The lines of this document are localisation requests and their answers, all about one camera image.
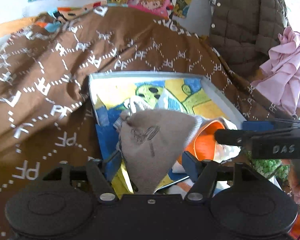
black round disc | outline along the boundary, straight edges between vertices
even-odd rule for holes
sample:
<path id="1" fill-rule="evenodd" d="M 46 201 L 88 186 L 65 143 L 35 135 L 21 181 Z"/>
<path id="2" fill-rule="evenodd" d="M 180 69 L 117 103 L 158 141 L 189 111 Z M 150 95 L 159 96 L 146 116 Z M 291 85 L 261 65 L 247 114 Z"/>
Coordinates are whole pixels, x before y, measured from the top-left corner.
<path id="1" fill-rule="evenodd" d="M 79 190 L 30 193 L 13 196 L 6 205 L 6 217 L 17 231 L 39 237 L 53 237 L 73 231 L 92 212 L 88 194 Z"/>
<path id="2" fill-rule="evenodd" d="M 296 219 L 297 205 L 272 186 L 268 181 L 249 181 L 240 189 L 225 189 L 212 198 L 212 215 L 230 231 L 249 238 L 286 233 Z"/>

pink ruffled cloth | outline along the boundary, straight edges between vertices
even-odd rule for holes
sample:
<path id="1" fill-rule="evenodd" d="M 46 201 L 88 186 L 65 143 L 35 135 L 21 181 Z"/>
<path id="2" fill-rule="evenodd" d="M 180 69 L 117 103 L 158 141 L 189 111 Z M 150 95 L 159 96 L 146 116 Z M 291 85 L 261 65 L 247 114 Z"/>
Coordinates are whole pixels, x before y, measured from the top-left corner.
<path id="1" fill-rule="evenodd" d="M 251 85 L 294 115 L 300 107 L 300 33 L 288 26 L 278 38 L 281 44 L 269 50 L 270 59 L 260 66 L 265 78 Z"/>

black painted eye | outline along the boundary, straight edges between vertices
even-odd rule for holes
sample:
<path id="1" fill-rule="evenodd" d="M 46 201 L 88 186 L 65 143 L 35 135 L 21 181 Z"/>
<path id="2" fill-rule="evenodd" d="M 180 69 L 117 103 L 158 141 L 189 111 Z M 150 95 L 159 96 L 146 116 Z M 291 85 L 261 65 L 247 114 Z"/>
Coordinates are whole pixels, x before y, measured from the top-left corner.
<path id="1" fill-rule="evenodd" d="M 151 93 L 158 93 L 159 90 L 157 90 L 156 88 L 149 88 L 149 91 Z"/>

cartoon face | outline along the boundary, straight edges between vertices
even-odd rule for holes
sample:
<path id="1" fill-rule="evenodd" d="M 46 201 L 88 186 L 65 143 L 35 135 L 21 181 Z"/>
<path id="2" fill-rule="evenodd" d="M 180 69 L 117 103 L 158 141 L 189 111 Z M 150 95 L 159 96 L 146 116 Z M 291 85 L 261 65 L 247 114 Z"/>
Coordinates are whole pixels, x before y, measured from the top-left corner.
<path id="1" fill-rule="evenodd" d="M 154 85 L 142 85 L 137 88 L 136 96 L 139 96 L 146 101 L 151 108 L 155 108 L 159 97 L 163 92 L 163 88 Z"/>
<path id="2" fill-rule="evenodd" d="M 149 10 L 157 9 L 162 6 L 160 1 L 142 1 L 141 4 Z"/>

metal screw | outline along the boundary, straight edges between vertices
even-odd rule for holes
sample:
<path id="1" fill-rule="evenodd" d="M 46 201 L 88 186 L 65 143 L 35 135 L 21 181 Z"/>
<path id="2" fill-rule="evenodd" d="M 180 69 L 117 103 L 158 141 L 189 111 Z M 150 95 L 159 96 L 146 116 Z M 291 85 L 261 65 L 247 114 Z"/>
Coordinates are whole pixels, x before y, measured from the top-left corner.
<path id="1" fill-rule="evenodd" d="M 148 199 L 148 204 L 155 204 L 155 200 L 154 199 Z"/>
<path id="2" fill-rule="evenodd" d="M 115 200 L 115 195 L 112 193 L 103 193 L 99 197 L 102 201 L 113 201 Z"/>
<path id="3" fill-rule="evenodd" d="M 203 196 L 200 193 L 193 192 L 188 195 L 188 199 L 191 201 L 200 201 L 203 199 Z"/>

